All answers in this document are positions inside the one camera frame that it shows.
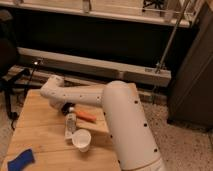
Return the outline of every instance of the tiled floor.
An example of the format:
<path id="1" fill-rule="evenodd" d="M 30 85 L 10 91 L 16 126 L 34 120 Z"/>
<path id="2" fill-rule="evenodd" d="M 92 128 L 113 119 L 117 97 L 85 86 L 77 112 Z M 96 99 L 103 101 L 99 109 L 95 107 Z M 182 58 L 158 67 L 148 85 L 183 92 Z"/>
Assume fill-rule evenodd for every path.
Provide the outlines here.
<path id="1" fill-rule="evenodd" d="M 21 111 L 13 97 L 13 108 Z M 143 103 L 151 130 L 156 138 L 168 171 L 212 171 L 213 149 L 207 133 L 198 127 L 178 123 L 168 125 L 167 107 Z M 0 165 L 12 136 L 11 121 L 7 119 L 3 94 L 0 94 Z"/>

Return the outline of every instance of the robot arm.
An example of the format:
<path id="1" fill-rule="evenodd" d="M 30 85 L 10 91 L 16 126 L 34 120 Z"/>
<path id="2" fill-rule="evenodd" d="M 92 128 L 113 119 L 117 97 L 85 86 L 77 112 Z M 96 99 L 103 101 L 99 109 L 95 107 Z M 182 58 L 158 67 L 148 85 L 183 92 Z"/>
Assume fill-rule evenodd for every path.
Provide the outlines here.
<path id="1" fill-rule="evenodd" d="M 41 88 L 41 95 L 52 102 L 101 106 L 122 170 L 166 170 L 140 99 L 126 83 L 113 81 L 104 88 L 95 89 L 62 86 L 63 78 L 53 75 Z"/>

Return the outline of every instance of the blue sponge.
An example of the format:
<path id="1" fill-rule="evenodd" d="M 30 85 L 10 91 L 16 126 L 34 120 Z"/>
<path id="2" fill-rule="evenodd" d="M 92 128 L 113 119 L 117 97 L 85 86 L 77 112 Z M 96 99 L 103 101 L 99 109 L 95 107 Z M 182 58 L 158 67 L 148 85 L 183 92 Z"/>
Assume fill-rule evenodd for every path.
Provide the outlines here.
<path id="1" fill-rule="evenodd" d="M 7 163 L 8 171 L 22 171 L 26 165 L 34 162 L 35 159 L 32 150 L 25 150 L 14 160 Z"/>

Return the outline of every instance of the metal frame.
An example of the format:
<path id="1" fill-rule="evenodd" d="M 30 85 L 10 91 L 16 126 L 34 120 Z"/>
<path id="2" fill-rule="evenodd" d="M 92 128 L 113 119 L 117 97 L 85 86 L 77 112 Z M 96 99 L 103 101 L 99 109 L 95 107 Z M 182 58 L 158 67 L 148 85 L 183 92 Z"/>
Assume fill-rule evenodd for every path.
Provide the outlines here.
<path id="1" fill-rule="evenodd" d="M 56 12 L 56 13 L 63 13 L 63 14 L 73 14 L 73 15 L 80 15 L 80 16 L 89 16 L 89 17 L 132 21 L 132 22 L 142 22 L 142 23 L 167 25 L 167 26 L 168 25 L 174 26 L 177 21 L 177 19 L 172 19 L 171 22 L 165 22 L 165 19 L 160 16 L 159 17 L 147 17 L 147 16 L 143 16 L 143 15 L 137 16 L 137 15 L 128 15 L 128 14 L 115 14 L 115 13 L 99 12 L 99 11 L 93 11 L 93 10 L 90 10 L 89 12 L 85 12 L 82 9 L 50 7 L 50 6 L 27 4 L 27 3 L 20 3 L 18 5 L 15 5 L 13 2 L 2 1 L 2 0 L 0 0 L 0 5 L 6 6 L 6 7 L 13 7 L 13 8 Z M 183 19 L 180 22 L 180 27 L 188 28 L 188 27 L 190 27 L 190 23 L 187 20 Z"/>
<path id="2" fill-rule="evenodd" d="M 21 62 L 33 63 L 42 60 L 50 68 L 61 68 L 67 71 L 80 72 L 111 79 L 121 79 L 138 83 L 167 87 L 171 80 L 171 72 L 161 70 L 155 73 L 155 68 L 90 59 L 61 53 L 46 52 L 27 48 L 18 48 Z"/>

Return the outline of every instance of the white cup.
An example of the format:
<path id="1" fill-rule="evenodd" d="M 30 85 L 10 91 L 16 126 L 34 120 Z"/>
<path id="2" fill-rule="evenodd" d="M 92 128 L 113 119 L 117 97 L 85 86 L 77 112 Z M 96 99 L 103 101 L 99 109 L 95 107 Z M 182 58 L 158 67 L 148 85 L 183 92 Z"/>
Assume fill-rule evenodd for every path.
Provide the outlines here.
<path id="1" fill-rule="evenodd" d="M 75 131 L 72 136 L 72 143 L 81 152 L 87 152 L 90 147 L 91 134 L 86 129 L 79 129 Z"/>

